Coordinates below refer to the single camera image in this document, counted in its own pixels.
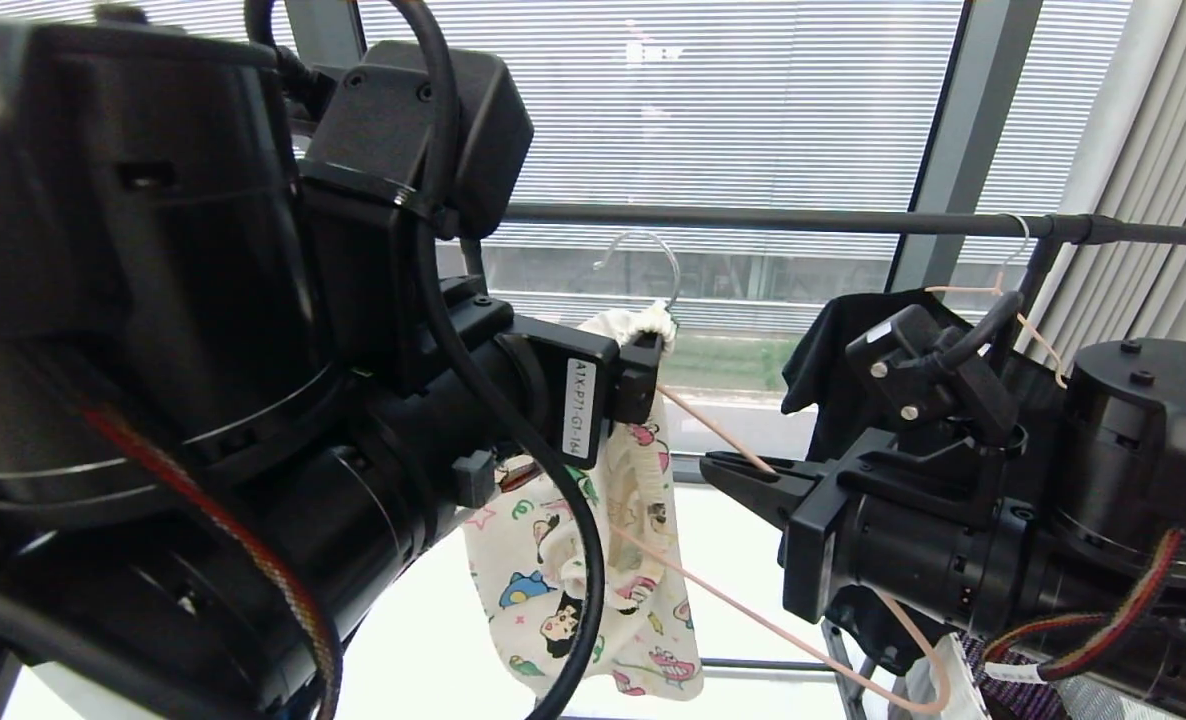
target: cable label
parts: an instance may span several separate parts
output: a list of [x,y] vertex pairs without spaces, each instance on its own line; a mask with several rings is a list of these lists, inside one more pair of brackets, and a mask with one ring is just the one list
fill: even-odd
[[566,361],[566,412],[562,415],[562,452],[588,459],[593,434],[593,388],[597,365],[570,357]]
[[1007,665],[1003,662],[986,662],[986,675],[1006,683],[1046,684],[1037,674],[1037,665]]

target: white curtain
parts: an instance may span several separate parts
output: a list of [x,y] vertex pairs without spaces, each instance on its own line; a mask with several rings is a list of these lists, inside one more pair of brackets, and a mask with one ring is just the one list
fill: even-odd
[[[1186,225],[1186,0],[1134,4],[1060,211]],[[1032,319],[1067,363],[1096,342],[1186,340],[1186,247],[1064,247]],[[1022,348],[1047,359],[1028,337]]]

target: green grass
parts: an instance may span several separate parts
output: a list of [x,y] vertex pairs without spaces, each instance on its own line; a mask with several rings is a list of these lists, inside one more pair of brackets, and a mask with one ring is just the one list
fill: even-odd
[[677,336],[674,352],[661,370],[670,387],[784,391],[780,369],[797,340]]

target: pink star print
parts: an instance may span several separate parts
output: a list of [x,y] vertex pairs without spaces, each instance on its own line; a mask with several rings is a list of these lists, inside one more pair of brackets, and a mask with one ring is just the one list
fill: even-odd
[[473,518],[465,520],[464,523],[466,525],[477,525],[479,530],[484,530],[487,524],[487,520],[491,520],[495,516],[495,510],[489,509],[489,506],[484,506],[482,510],[473,514]]

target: white patterned garment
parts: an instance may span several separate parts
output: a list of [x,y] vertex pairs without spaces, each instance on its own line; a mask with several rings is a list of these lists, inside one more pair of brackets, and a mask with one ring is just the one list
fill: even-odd
[[[643,313],[611,310],[580,325],[624,345],[658,332],[672,348],[675,325],[661,305]],[[607,675],[630,696],[690,700],[703,687],[686,599],[686,580],[610,525],[681,565],[663,397],[643,425],[617,423],[597,465],[572,469],[597,516],[607,560],[606,609],[585,676]],[[537,696],[570,655],[584,611],[584,548],[570,508],[547,474],[502,495],[465,523],[468,571],[509,671]]]

